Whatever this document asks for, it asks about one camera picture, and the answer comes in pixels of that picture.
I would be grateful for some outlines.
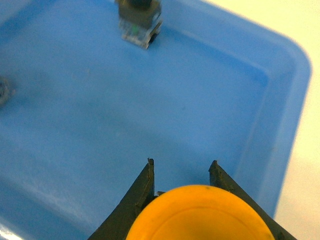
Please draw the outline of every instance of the small electronic component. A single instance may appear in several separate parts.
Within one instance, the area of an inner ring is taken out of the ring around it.
[[[157,0],[115,0],[122,38],[144,49],[160,32],[161,4]]]

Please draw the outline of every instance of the blue tray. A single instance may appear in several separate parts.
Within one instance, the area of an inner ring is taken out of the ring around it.
[[[84,240],[148,157],[156,191],[209,184],[219,160],[274,214],[310,76],[299,47],[197,0],[162,1],[148,50],[121,40],[113,0],[16,2],[0,21],[0,224]]]

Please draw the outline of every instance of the orange object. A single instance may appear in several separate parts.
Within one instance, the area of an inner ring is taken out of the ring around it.
[[[153,200],[126,240],[275,240],[261,217],[223,189],[189,185]]]

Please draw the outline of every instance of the blue plastic bin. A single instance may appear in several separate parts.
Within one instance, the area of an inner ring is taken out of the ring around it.
[[[209,184],[219,160],[274,214],[310,76],[298,46],[198,0],[163,0],[148,50],[121,40],[113,0],[15,2],[0,5],[2,226],[85,240],[148,157],[156,191]]]

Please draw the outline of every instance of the white surface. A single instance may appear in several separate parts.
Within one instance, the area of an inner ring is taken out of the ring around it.
[[[206,0],[285,35],[312,75],[275,220],[299,240],[320,240],[320,0]]]

